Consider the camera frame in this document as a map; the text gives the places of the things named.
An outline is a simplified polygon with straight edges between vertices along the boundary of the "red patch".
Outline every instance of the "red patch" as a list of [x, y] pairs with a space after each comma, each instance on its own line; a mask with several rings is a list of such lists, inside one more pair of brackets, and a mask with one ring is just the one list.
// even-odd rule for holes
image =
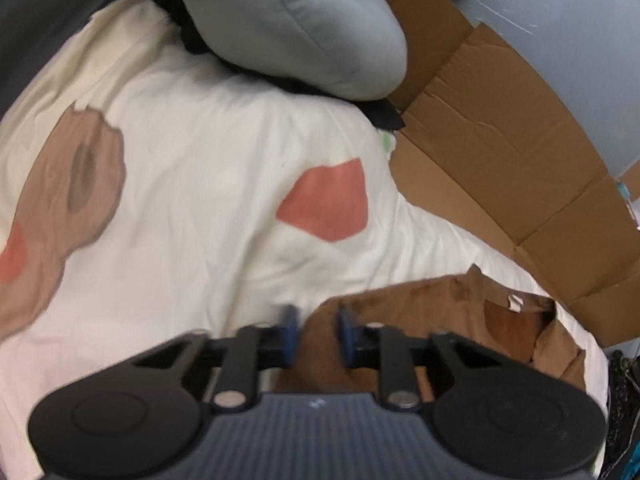
[[26, 261], [27, 246], [22, 228], [20, 224], [14, 223], [4, 251], [0, 254], [0, 282], [12, 282], [20, 276]]
[[276, 218], [327, 242], [352, 237], [367, 226], [369, 205], [359, 158], [306, 170], [284, 197]]

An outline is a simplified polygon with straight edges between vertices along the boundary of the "white cloth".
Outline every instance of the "white cloth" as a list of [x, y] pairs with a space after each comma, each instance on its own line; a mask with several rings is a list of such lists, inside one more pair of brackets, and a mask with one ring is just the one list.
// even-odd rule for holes
[[[102, 237], [68, 260], [49, 308], [0, 345], [0, 453], [8, 480], [40, 474], [26, 436], [51, 390], [193, 328], [214, 335], [307, 316], [328, 297], [478, 264], [518, 290], [526, 272], [466, 231], [411, 206], [380, 136], [357, 108], [295, 96], [191, 56], [149, 0], [120, 0], [69, 39], [0, 123], [0, 246], [44, 141], [73, 103], [104, 111], [124, 135], [127, 179]], [[309, 168], [359, 158], [368, 221], [325, 242], [275, 214]], [[587, 351], [587, 391], [605, 408], [606, 359]]]

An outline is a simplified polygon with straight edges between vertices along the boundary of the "gray cushion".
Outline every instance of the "gray cushion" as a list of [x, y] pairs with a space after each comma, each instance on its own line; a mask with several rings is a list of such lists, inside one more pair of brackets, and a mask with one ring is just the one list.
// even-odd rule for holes
[[406, 71], [406, 42], [385, 0], [184, 0], [223, 59], [329, 94], [386, 97]]

